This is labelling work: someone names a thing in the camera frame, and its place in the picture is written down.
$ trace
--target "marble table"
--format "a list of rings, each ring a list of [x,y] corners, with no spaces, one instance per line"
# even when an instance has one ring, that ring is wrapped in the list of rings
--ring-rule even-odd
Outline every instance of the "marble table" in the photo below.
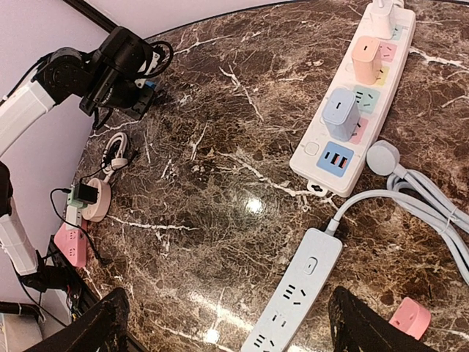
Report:
[[[155,105],[139,122],[116,113],[91,135],[78,176],[96,168],[116,131],[140,156],[92,225],[113,263],[90,255],[81,274],[100,296],[125,287],[130,330],[151,351],[240,350],[306,229],[343,203],[302,195],[288,161],[367,2],[278,5],[161,35],[176,56]],[[469,7],[407,6],[416,35],[380,138],[469,211]],[[354,192],[384,187],[365,169]],[[373,199],[347,213],[338,236],[344,251],[291,351],[331,351],[327,302],[338,285],[386,319],[414,298],[433,314],[427,345],[469,351],[469,287],[435,231]]]

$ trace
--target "green outlet cover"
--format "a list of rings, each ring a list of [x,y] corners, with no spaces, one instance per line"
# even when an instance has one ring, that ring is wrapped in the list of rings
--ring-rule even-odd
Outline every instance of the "green outlet cover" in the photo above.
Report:
[[[391,40],[401,39],[403,29],[404,29],[403,26],[401,26],[400,24],[397,24],[396,28],[394,29],[394,34],[393,34],[393,37],[391,38]]]
[[[381,93],[375,89],[363,86],[354,86],[353,92],[355,93],[358,110],[371,114],[380,99]]]

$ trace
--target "blue outlet cover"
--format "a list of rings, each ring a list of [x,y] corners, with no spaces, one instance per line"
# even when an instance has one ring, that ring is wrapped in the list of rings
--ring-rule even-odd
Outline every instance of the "blue outlet cover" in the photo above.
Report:
[[[317,167],[337,177],[342,177],[350,165],[353,154],[353,150],[334,142],[328,142],[317,162]]]

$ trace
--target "wall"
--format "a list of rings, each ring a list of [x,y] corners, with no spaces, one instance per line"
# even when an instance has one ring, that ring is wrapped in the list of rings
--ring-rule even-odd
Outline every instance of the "wall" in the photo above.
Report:
[[[228,12],[281,0],[85,0],[120,26],[141,37]]]
[[[0,0],[0,95],[44,54],[63,46],[91,51],[106,33],[59,0]],[[46,253],[59,227],[49,192],[69,186],[92,121],[72,97],[36,122],[2,157],[10,168],[15,201],[33,246]],[[64,198],[58,197],[59,209]],[[0,300],[27,302],[8,256],[0,253]]]

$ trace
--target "pink plug adapter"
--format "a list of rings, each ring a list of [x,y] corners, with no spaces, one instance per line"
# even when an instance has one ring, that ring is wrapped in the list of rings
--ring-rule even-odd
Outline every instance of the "pink plug adapter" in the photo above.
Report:
[[[418,302],[406,297],[397,308],[389,323],[417,340],[428,329],[432,315]]]
[[[374,84],[381,70],[381,42],[366,35],[359,37],[352,51],[355,79],[362,84]]]
[[[81,222],[81,227],[86,231],[86,220]],[[76,268],[83,268],[86,265],[86,244],[88,240],[81,230],[67,230],[64,223],[54,236],[53,242],[70,264]]]

